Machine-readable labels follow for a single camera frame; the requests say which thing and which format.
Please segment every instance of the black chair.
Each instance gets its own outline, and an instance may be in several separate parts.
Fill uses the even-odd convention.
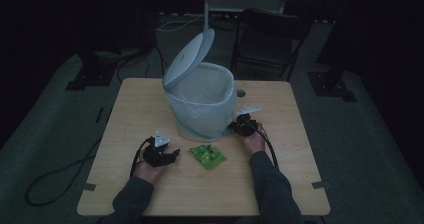
[[[237,63],[281,69],[290,66],[290,81],[299,49],[311,30],[311,24],[296,16],[246,9],[237,16],[236,38],[230,71]]]

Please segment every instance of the trash can lid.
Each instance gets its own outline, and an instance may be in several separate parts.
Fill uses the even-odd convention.
[[[186,78],[208,54],[215,31],[212,28],[198,34],[175,57],[162,79],[165,90],[169,90]]]

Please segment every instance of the chair backrest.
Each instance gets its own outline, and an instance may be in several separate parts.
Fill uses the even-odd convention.
[[[303,41],[311,25],[297,16],[277,14],[258,9],[246,9],[237,16],[237,33],[241,24],[247,24],[272,36]]]

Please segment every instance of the person's left hand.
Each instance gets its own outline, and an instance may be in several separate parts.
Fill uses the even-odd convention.
[[[144,150],[140,152],[138,156],[138,161],[143,160]],[[145,181],[150,182],[152,185],[155,185],[159,178],[162,176],[162,173],[165,171],[165,166],[152,167],[147,161],[142,161],[135,167],[133,176],[141,178]]]

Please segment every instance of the sleeve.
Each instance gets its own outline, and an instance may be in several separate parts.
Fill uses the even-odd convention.
[[[266,152],[256,152],[250,159],[260,223],[304,223],[292,197],[288,179],[272,164]]]
[[[151,183],[138,177],[131,177],[113,200],[115,212],[99,220],[98,223],[136,223],[149,205],[153,189]]]

